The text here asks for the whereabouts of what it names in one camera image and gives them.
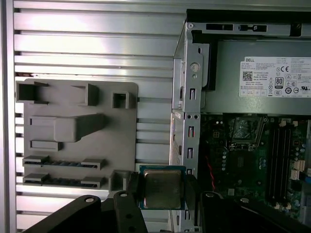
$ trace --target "power supply label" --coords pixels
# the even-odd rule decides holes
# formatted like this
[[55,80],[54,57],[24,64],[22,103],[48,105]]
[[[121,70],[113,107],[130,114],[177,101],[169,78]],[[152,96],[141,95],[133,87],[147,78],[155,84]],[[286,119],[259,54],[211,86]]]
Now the power supply label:
[[245,57],[240,96],[311,98],[311,57]]

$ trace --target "ram slot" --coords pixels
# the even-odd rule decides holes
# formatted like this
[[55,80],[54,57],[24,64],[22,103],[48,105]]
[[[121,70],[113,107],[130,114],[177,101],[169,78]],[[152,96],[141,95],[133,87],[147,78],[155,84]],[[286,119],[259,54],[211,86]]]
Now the ram slot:
[[270,202],[286,201],[291,133],[291,129],[284,128],[271,132],[266,186],[266,198]]

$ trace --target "motherboard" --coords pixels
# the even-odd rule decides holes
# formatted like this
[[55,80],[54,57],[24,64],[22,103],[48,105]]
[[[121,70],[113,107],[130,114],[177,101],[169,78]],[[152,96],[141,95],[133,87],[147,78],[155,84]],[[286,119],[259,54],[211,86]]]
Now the motherboard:
[[203,182],[226,198],[253,198],[299,219],[308,120],[264,115],[202,115]]

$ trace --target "barcode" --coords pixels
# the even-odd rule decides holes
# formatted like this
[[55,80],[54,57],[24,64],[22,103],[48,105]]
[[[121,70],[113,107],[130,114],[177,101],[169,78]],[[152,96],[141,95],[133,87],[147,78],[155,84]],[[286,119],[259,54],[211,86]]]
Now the barcode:
[[243,81],[252,81],[253,72],[252,71],[243,71]]

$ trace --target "cable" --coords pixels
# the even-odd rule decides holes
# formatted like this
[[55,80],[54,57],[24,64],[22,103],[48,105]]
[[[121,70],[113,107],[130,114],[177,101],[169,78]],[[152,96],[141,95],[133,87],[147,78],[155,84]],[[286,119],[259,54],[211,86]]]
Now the cable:
[[207,166],[209,168],[209,173],[210,173],[210,177],[212,179],[212,187],[213,187],[213,191],[215,191],[216,187],[215,187],[215,177],[213,175],[213,169],[212,169],[212,166],[210,165],[209,161],[208,161],[208,157],[206,157],[206,160],[207,160]]

